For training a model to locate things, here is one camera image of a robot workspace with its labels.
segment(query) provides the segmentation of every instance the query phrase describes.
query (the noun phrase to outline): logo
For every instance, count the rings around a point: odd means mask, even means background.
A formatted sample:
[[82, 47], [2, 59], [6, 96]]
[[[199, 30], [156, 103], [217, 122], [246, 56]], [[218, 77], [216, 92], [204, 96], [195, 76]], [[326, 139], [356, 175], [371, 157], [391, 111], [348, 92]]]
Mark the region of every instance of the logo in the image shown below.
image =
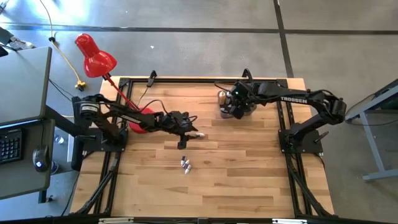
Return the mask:
[[283, 101], [289, 101], [289, 102], [293, 102], [293, 103], [307, 103], [307, 100], [297, 99], [297, 98], [290, 98], [290, 97], [284, 97], [284, 96], [281, 96], [281, 100], [283, 100]]

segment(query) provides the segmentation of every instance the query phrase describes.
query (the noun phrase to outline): red lamp shade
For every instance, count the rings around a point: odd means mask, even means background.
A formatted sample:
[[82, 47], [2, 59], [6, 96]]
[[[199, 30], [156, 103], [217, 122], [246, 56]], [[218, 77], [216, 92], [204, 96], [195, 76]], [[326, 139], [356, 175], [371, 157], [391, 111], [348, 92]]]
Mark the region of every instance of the red lamp shade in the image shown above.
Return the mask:
[[80, 34], [75, 44], [85, 56], [83, 68], [87, 77], [96, 78], [106, 75], [118, 64], [112, 55], [100, 50], [88, 34]]

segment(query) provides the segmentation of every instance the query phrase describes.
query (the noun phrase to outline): metal stand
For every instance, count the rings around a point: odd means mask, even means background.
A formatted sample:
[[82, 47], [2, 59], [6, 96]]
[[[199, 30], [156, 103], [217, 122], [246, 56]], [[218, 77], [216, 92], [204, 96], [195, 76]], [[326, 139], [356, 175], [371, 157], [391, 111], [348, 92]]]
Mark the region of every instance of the metal stand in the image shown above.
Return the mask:
[[360, 106], [358, 109], [353, 110], [352, 113], [348, 114], [346, 116], [346, 120], [351, 122], [352, 120], [356, 118], [360, 118], [362, 121], [362, 124], [364, 125], [363, 128], [366, 133], [366, 138], [368, 139], [369, 145], [372, 149], [372, 153], [374, 156], [374, 160], [376, 161], [377, 168], [379, 169], [379, 172], [375, 172], [372, 174], [364, 175], [363, 179], [366, 181], [369, 180], [376, 180], [376, 179], [382, 179], [382, 178], [387, 178], [387, 177], [398, 177], [398, 169], [391, 169], [391, 170], [386, 170], [384, 168], [383, 161], [380, 157], [379, 149], [377, 148], [377, 144], [374, 140], [374, 135], [372, 133], [372, 130], [368, 123], [367, 119], [367, 113], [374, 111], [375, 109], [380, 108], [380, 106], [390, 100], [396, 99], [398, 96], [398, 80], [390, 83], [388, 86], [384, 87], [377, 93], [375, 93], [374, 99], [372, 99], [370, 102], [364, 104], [363, 106]]

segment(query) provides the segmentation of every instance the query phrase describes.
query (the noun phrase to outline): red object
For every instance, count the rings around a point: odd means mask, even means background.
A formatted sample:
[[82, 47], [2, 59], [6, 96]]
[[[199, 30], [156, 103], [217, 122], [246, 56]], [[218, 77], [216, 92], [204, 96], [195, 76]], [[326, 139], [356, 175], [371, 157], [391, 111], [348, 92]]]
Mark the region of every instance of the red object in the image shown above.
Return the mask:
[[[150, 108], [145, 108], [141, 113], [143, 113], [143, 114], [151, 114], [151, 113], [154, 113], [154, 111], [152, 111]], [[139, 127], [138, 124], [133, 123], [133, 122], [130, 122], [129, 124], [130, 124], [130, 128], [131, 128], [132, 131], [134, 131], [135, 133], [138, 133], [138, 134], [145, 134], [145, 133], [147, 133], [147, 131], [141, 129], [141, 128]]]
[[83, 67], [87, 77], [96, 78], [106, 75], [118, 64], [112, 55], [100, 50], [88, 34], [77, 36], [75, 43], [85, 56]]

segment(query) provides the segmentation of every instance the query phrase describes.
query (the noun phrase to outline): desk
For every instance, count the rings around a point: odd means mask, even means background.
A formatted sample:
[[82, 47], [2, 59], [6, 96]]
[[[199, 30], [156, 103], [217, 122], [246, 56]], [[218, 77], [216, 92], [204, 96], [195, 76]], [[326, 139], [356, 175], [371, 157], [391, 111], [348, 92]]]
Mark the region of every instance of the desk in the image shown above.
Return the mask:
[[[117, 83], [120, 77], [112, 79]], [[287, 81], [289, 88], [305, 89], [301, 78]], [[132, 99], [136, 103], [145, 89], [145, 83], [134, 84]], [[186, 149], [178, 150], [178, 136], [130, 132], [121, 156], [112, 216], [294, 217], [285, 157], [280, 152], [277, 136], [276, 104], [259, 106], [242, 120], [221, 119], [218, 91], [210, 83], [156, 81], [148, 89], [141, 105], [160, 99], [169, 111], [189, 111], [191, 116], [197, 115], [194, 125], [206, 138], [191, 140]], [[101, 94], [110, 100], [116, 99], [116, 90], [108, 82], [103, 82]], [[150, 107], [154, 111], [162, 110], [157, 103]], [[296, 122], [311, 117], [309, 106], [293, 104], [293, 111]], [[184, 175], [180, 167], [183, 155], [193, 167], [188, 175]], [[83, 161], [71, 212], [77, 211], [97, 187], [103, 157], [102, 152], [95, 152]], [[319, 158], [311, 154], [302, 157], [309, 189], [324, 208], [333, 213]], [[107, 194], [105, 189], [103, 207]], [[298, 195], [303, 208], [301, 192]]]

